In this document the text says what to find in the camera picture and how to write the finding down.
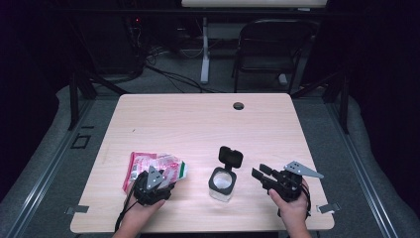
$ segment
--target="desk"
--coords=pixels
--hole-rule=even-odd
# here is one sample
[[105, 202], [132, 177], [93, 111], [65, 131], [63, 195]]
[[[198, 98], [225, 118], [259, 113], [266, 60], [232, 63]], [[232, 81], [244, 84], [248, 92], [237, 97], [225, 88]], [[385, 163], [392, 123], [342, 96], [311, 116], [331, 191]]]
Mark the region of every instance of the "desk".
[[[310, 8], [325, 8], [326, 4], [327, 0], [182, 0], [182, 7], [189, 8], [297, 8], [308, 11]], [[209, 80], [208, 27], [207, 18], [203, 18], [203, 64], [200, 78], [203, 84]]]
[[[243, 110], [233, 107], [244, 104]], [[244, 154], [234, 169], [238, 179], [229, 202], [209, 195], [208, 180], [221, 146]], [[75, 233], [113, 232], [126, 197], [123, 181], [132, 152], [168, 153], [188, 165], [171, 198], [144, 227], [144, 232], [277, 231], [284, 224], [252, 168], [266, 164], [282, 170], [297, 161], [315, 170], [308, 146], [288, 94], [126, 94], [121, 96], [79, 205]], [[312, 216], [308, 229], [334, 226], [331, 214], [316, 211], [327, 204], [321, 182], [307, 178]]]

